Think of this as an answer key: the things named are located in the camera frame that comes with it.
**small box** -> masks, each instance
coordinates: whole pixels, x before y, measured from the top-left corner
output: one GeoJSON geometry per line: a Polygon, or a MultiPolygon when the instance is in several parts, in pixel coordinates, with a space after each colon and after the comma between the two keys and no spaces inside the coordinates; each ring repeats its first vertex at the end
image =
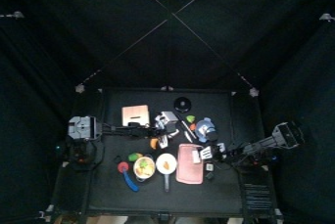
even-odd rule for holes
{"type": "Polygon", "coordinates": [[[130,122],[137,122],[141,126],[149,125],[147,105],[122,107],[123,126],[129,126],[130,122]]]}

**pink tray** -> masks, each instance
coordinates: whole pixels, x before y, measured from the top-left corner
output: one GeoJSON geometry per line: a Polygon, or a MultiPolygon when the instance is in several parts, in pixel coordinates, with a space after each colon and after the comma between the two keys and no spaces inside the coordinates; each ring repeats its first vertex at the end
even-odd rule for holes
{"type": "Polygon", "coordinates": [[[177,181],[186,184],[202,183],[202,161],[194,164],[193,150],[201,147],[196,144],[181,144],[178,151],[177,181]]]}

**black table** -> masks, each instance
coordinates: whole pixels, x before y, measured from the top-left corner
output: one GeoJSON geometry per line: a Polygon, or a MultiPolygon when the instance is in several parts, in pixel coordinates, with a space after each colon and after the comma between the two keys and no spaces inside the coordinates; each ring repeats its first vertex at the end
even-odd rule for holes
{"type": "MultiPolygon", "coordinates": [[[[188,97],[193,103],[192,110],[182,117],[192,114],[197,121],[209,117],[218,132],[218,142],[224,142],[226,148],[263,138],[257,99],[247,92],[105,89],[79,95],[74,115],[95,115],[100,121],[122,126],[122,107],[147,105],[153,123],[159,112],[174,112],[173,103],[178,97],[188,97]]],[[[214,177],[212,180],[204,178],[200,185],[180,183],[173,173],[169,193],[163,191],[163,175],[155,171],[141,183],[131,165],[129,173],[139,191],[133,192],[126,185],[114,162],[115,156],[123,160],[131,153],[151,155],[154,159],[162,153],[177,156],[180,145],[189,143],[182,132],[166,149],[157,150],[149,146],[147,139],[103,136],[103,161],[96,167],[90,172],[74,171],[71,166],[60,168],[54,199],[58,209],[79,211],[84,215],[247,216],[241,174],[225,163],[214,163],[214,177]]],[[[257,178],[260,183],[268,183],[268,176],[257,178]]]]}

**food item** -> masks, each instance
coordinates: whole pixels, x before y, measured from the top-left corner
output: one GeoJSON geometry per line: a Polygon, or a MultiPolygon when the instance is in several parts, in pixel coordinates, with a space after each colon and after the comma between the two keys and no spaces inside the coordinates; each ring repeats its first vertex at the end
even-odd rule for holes
{"type": "Polygon", "coordinates": [[[158,138],[151,138],[151,140],[150,140],[150,147],[151,147],[154,150],[155,150],[157,142],[158,142],[158,138]]]}
{"type": "Polygon", "coordinates": [[[135,173],[137,176],[143,178],[151,176],[154,172],[154,163],[150,158],[142,158],[139,162],[135,163],[135,173]]]}
{"type": "Polygon", "coordinates": [[[163,166],[163,168],[165,168],[166,170],[169,170],[170,166],[169,166],[169,162],[167,162],[167,161],[163,162],[163,165],[162,165],[162,166],[163,166]]]}

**black enclosure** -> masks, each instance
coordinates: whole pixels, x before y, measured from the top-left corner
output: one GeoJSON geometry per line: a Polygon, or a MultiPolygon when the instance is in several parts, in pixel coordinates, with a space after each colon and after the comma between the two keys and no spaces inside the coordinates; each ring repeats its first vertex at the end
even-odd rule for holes
{"type": "Polygon", "coordinates": [[[39,221],[76,102],[109,87],[257,90],[261,134],[295,120],[307,139],[273,167],[284,219],[334,223],[334,1],[0,0],[0,223],[39,221]]]}

